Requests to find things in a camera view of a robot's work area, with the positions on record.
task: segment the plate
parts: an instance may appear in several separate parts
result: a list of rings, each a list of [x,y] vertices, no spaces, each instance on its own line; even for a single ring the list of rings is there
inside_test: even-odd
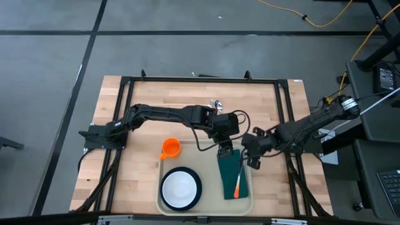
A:
[[[202,187],[199,176],[187,167],[177,167],[163,177],[160,187],[164,204],[177,211],[191,209],[199,201]]]

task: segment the cup handle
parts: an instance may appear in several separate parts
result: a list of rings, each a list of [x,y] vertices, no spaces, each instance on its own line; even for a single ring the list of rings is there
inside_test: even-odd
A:
[[[160,159],[161,160],[164,160],[164,159],[166,159],[168,156],[167,156],[167,154],[165,154],[165,153],[161,153],[161,155],[160,155]]]

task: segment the keyboard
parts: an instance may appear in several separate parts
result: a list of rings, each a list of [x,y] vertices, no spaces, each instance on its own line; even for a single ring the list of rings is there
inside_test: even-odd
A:
[[[377,176],[393,213],[400,218],[400,170],[378,172]]]

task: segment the white cable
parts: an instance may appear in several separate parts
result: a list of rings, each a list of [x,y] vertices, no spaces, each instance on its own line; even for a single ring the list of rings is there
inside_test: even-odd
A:
[[[394,93],[398,92],[400,90],[400,87],[397,88],[396,90],[390,92],[390,94],[388,94],[387,96],[384,96],[382,99],[380,99],[379,101],[375,102],[374,104],[372,104],[372,106],[369,106],[366,110],[364,110],[363,112],[360,113],[360,116],[363,115],[364,113],[368,112],[370,109],[372,109],[373,107],[375,107],[377,104],[381,103],[383,100],[387,99],[388,97],[392,96]],[[348,121],[344,121],[342,124],[337,125],[335,128],[333,128],[330,132],[336,130],[337,128],[340,128],[341,126],[349,123],[350,120]]]

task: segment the gray floor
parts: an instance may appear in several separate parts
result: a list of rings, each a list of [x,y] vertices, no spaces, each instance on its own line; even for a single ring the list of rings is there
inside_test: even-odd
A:
[[[296,8],[323,24],[344,6],[337,2],[270,1]],[[0,29],[91,30],[100,0],[0,1]],[[383,15],[386,1],[375,1]],[[391,31],[398,22],[389,18]],[[374,17],[356,3],[325,31],[369,31]],[[317,31],[290,12],[256,0],[146,1],[109,0],[100,30],[263,30]],[[310,105],[338,89],[335,77],[345,70],[364,37],[284,36],[98,36],[72,115],[44,214],[65,213],[73,195],[76,165],[93,116],[104,75],[192,76],[212,74],[254,78],[303,79]],[[0,36],[0,136],[21,141],[23,151],[0,152],[0,217],[28,215],[38,190],[56,131],[74,85],[89,36]],[[365,58],[384,39],[374,37],[362,50]],[[371,211],[353,212],[357,186],[327,177],[335,215],[377,220]]]

